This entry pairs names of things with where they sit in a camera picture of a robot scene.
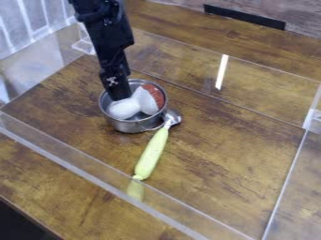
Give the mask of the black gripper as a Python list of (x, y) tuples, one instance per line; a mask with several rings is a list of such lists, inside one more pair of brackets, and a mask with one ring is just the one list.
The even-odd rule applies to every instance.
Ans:
[(131, 24), (123, 0), (68, 0), (74, 19), (84, 24), (100, 66), (99, 77), (112, 101), (131, 97), (128, 75), (123, 65), (115, 65), (124, 49), (133, 44)]

